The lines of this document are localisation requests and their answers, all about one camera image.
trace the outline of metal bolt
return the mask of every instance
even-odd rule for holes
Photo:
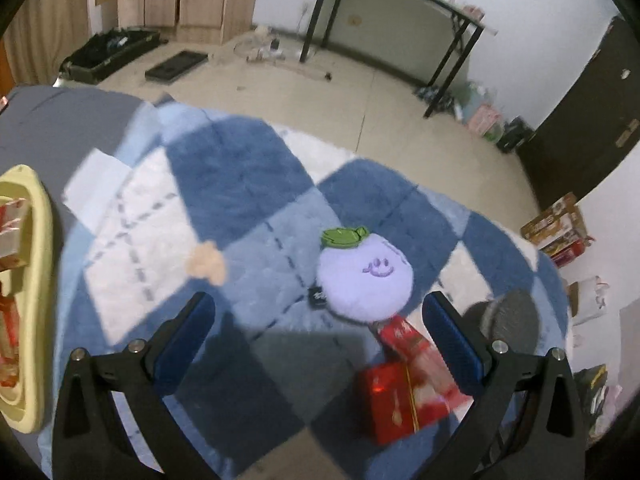
[[[562,361],[562,359],[564,359],[564,356],[566,355],[564,353],[564,350],[562,350],[561,348],[552,348],[551,349],[551,355],[558,361]]]
[[[506,354],[509,351],[509,345],[501,339],[496,339],[491,343],[491,348],[498,352],[498,354]]]
[[[129,352],[137,354],[138,352],[142,352],[145,345],[146,341],[144,339],[134,339],[127,345],[127,348],[129,349]]]
[[[73,361],[81,361],[86,357],[86,350],[84,348],[76,348],[71,352],[71,359]]]

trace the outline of dark brown door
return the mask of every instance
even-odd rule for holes
[[[578,81],[518,150],[542,209],[596,187],[640,137],[640,44],[614,18]]]

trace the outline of metal table frame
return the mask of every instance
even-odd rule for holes
[[[341,1],[342,0],[334,1],[334,6],[331,10],[331,15],[329,16],[329,21],[327,23],[326,30],[324,31],[324,36],[322,37],[322,41],[320,43],[321,48],[326,48],[329,43],[329,37],[331,36],[331,31],[332,31],[332,28],[334,27],[335,19],[336,19],[336,16],[338,15],[338,9],[340,7]],[[440,76],[440,73],[444,69],[445,65],[447,64],[447,61],[449,60],[449,58],[451,57],[451,54],[453,54],[454,51],[456,51],[458,54],[458,60],[453,65],[452,69],[449,72],[449,75],[447,75],[447,78],[445,79],[443,85],[440,87],[440,90],[436,94],[435,99],[433,99],[429,104],[427,111],[424,113],[425,117],[430,117],[431,114],[433,114],[435,107],[438,105],[438,103],[442,99],[447,89],[449,89],[451,82],[455,78],[456,74],[458,74],[460,68],[465,62],[465,59],[471,53],[471,50],[473,49],[474,45],[478,42],[478,39],[480,38],[480,35],[482,34],[482,32],[484,30],[487,30],[493,35],[496,34],[494,30],[488,29],[485,25],[480,23],[478,20],[476,20],[475,18],[472,18],[468,14],[465,14],[461,9],[456,8],[455,6],[451,5],[449,2],[446,2],[445,0],[429,0],[429,1],[451,13],[454,36],[453,36],[453,41],[451,41],[449,48],[447,49],[446,53],[442,57],[442,60],[440,61],[440,64],[438,65],[436,71],[433,73],[433,76],[431,76],[431,79],[427,83],[427,86],[431,86],[436,82],[436,79],[438,78],[438,76]],[[314,11],[311,14],[309,27],[306,30],[305,43],[302,47],[302,53],[300,55],[300,63],[304,63],[308,56],[309,47],[311,46],[311,43],[313,41],[313,36],[316,31],[316,25],[318,24],[318,18],[320,17],[320,12],[322,10],[323,4],[324,4],[324,0],[316,0],[316,6],[314,7]],[[475,27],[475,30],[473,31],[471,37],[465,44],[463,41],[463,37],[469,25],[473,25]]]

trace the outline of yellow plastic tray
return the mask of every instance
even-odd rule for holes
[[[46,330],[52,283],[52,217],[49,197],[29,166],[15,166],[0,176],[0,203],[26,198],[31,212],[20,252],[28,264],[0,272],[2,291],[13,294],[20,313],[20,380],[0,387],[0,412],[22,433],[40,429],[44,414],[45,375],[49,373]]]

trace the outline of blue gripper pad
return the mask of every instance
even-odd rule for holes
[[[200,346],[216,318],[216,304],[204,292],[193,295],[178,316],[161,326],[151,339],[154,390],[160,397],[172,395],[178,389]],[[153,354],[158,337],[160,353]]]
[[[484,336],[465,330],[462,316],[441,292],[432,292],[422,302],[422,320],[438,347],[460,391],[479,397],[484,390],[482,380],[491,366]]]

